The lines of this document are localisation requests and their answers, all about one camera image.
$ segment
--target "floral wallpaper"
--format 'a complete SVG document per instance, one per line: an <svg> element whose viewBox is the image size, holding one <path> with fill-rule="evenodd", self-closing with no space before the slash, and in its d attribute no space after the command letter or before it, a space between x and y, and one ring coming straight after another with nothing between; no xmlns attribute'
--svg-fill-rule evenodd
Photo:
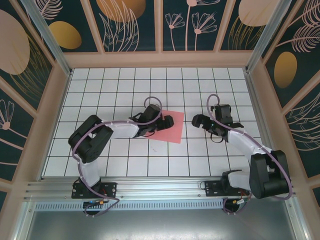
<svg viewBox="0 0 320 240"><path fill-rule="evenodd" d="M212 51L226 0L164 0L163 50Z"/></svg>
<svg viewBox="0 0 320 240"><path fill-rule="evenodd" d="M33 120L0 89L0 179L12 181Z"/></svg>

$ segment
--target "leaf illustration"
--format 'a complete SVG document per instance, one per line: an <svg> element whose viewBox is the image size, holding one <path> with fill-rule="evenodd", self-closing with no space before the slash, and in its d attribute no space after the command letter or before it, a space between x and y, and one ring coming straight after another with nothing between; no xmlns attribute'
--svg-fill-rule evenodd
<svg viewBox="0 0 320 240"><path fill-rule="evenodd" d="M63 8L61 0L34 0L34 2L42 17L48 20L53 20Z"/></svg>
<svg viewBox="0 0 320 240"><path fill-rule="evenodd" d="M308 26L318 25L320 22L320 0L308 0L305 4L302 21Z"/></svg>
<svg viewBox="0 0 320 240"><path fill-rule="evenodd" d="M295 52L310 53L320 43L320 25L300 27L289 42Z"/></svg>

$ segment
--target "pink square sheet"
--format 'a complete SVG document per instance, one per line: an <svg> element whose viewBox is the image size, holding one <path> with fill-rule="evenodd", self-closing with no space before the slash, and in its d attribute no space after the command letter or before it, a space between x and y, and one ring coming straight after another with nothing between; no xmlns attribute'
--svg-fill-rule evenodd
<svg viewBox="0 0 320 240"><path fill-rule="evenodd" d="M184 126L184 117L185 114L183 112L178 111L162 111L163 116L170 115L173 117L174 125L169 129L156 131L152 136L148 136L148 139L159 140L170 143L181 143L182 131Z"/></svg>

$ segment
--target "purple cable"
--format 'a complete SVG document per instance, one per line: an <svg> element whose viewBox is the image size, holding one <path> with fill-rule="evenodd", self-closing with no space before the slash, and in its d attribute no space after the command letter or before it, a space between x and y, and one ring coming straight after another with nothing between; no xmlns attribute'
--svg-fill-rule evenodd
<svg viewBox="0 0 320 240"><path fill-rule="evenodd" d="M94 190L89 186L89 184L87 183L87 181L86 181L86 179L85 179L85 177L84 177L84 175L83 175L83 173L82 173L82 170L81 170L81 165L80 165L81 159L76 156L76 151L77 151L79 145L82 143L82 141L83 141L89 134L91 134L94 130L96 130L97 128L99 128L99 127L101 127L101 126L103 126L103 125L109 125L109 124L110 124L110 125L112 125L112 124L126 124L126 123L131 123L131 124L135 124L135 125L149 125L149 124L154 123L158 118L161 117L161 114L162 114L162 103L161 103L161 101L160 101L159 98L157 98L157 97L155 97L155 96L149 96L149 97L147 97L147 98L144 100L144 103L143 103L144 107L146 107L146 102L147 102L148 99L156 99L156 100L159 102L159 104L160 104L160 111L159 111L158 115L157 115L153 120L151 120L151 121L149 121L149 122L144 122L144 123L134 122L134 121L129 121L129 120L127 120L127 121L123 121L123 120L122 120L122 121L104 121L104 122L101 122L101 123L95 125L95 126L94 126L93 128L91 128L88 132L86 132L86 133L80 138L80 140L76 143L76 145L74 146L74 148L73 148L73 150L72 150L72 157L73 157L75 160L77 160L77 162L78 162L78 171L79 171L80 179L81 179L81 181L84 183L84 185L85 185L93 194L95 194L95 195L97 195L97 196L99 196L99 197L101 197L101 198L103 198L103 199L115 200L115 201L116 201L116 202L114 202L111 206L109 206L106 210L100 211L100 212L98 212L96 215L89 215L89 214L87 213L88 207L93 206L94 204L88 205L88 206L84 209L84 213L86 214L87 217L91 216L92 218L94 218L94 217L98 217L98 216L106 213L107 211L109 211L109 209L111 209L114 205L116 205L116 204L120 201L120 199L115 198L115 197L109 197L109 196L102 195L102 194L94 191Z"/></svg>

